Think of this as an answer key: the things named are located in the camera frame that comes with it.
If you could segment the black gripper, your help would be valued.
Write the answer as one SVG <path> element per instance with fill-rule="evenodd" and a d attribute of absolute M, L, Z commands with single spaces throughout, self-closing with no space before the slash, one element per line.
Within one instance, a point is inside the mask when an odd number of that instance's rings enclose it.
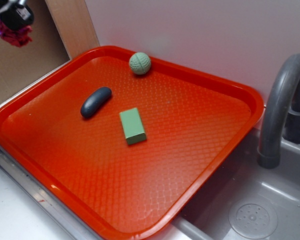
<path fill-rule="evenodd" d="M 0 35 L 26 34 L 34 23 L 34 13 L 26 0 L 0 0 Z"/>

